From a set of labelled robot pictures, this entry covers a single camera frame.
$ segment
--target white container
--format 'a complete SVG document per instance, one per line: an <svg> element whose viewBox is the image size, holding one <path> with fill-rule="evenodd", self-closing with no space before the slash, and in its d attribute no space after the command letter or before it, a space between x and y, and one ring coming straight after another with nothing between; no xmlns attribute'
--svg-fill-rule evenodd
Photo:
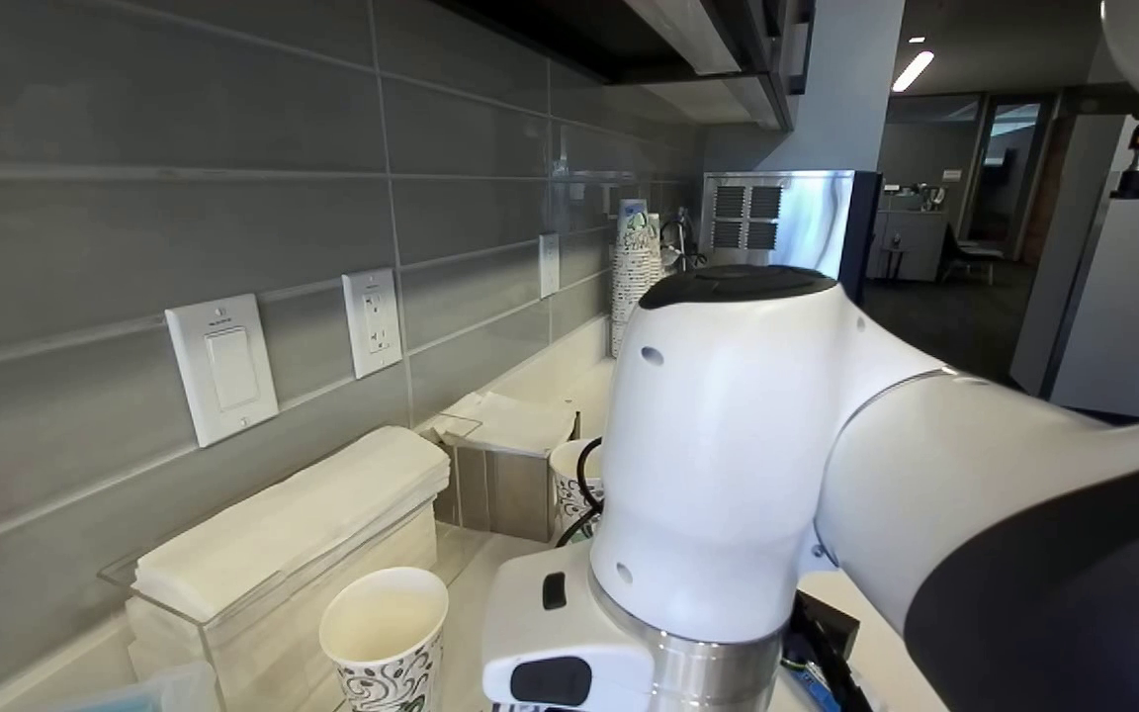
<svg viewBox="0 0 1139 712"><path fill-rule="evenodd" d="M321 618L351 712L430 712L451 591L430 569L396 568L343 587Z"/></svg>

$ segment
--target kitchen counter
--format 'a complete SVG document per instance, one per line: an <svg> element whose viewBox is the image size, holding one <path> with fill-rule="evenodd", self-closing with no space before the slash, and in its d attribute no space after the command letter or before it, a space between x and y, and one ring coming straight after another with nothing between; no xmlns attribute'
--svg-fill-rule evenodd
<svg viewBox="0 0 1139 712"><path fill-rule="evenodd" d="M451 587L451 618L443 631L443 712L485 712L483 681L483 608L496 569L509 557L533 553L542 543L474 533L439 528L439 577ZM876 710L940 712L945 705L919 673L898 633L876 615L843 569L815 569L800 581L810 597L857 618L849 668ZM770 712L815 710L793 677L779 677Z"/></svg>

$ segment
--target gray tile wall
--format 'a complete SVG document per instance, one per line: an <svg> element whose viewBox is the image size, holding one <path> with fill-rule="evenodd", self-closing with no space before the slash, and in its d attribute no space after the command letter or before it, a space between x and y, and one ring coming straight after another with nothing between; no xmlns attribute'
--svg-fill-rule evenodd
<svg viewBox="0 0 1139 712"><path fill-rule="evenodd" d="M426 0L0 0L0 681L176 531L609 307L609 214L699 136ZM539 299L539 233L563 292ZM338 277L396 271L351 379ZM255 292L280 416L199 453L161 310Z"/></svg>

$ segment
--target ceiling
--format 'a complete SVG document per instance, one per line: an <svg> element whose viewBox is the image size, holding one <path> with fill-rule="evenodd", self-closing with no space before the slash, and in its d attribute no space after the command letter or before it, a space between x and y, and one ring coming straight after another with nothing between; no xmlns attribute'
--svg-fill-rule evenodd
<svg viewBox="0 0 1139 712"><path fill-rule="evenodd" d="M924 38L939 57L911 96L1029 96L1087 80L1100 44L1100 0L911 0L898 72Z"/></svg>

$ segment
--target tissue box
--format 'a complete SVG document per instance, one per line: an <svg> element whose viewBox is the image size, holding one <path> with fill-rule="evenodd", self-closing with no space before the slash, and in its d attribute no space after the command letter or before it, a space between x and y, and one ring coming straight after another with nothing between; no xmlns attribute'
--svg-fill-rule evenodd
<svg viewBox="0 0 1139 712"><path fill-rule="evenodd" d="M579 429L575 409L524 405L499 392L464 395L437 421L451 453L451 488L439 520L509 537L555 537L551 453Z"/></svg>
<svg viewBox="0 0 1139 712"><path fill-rule="evenodd" d="M405 429L305 466L140 557L126 601L140 677L209 666L231 712L339 705L318 624L380 568L437 568L447 455Z"/></svg>

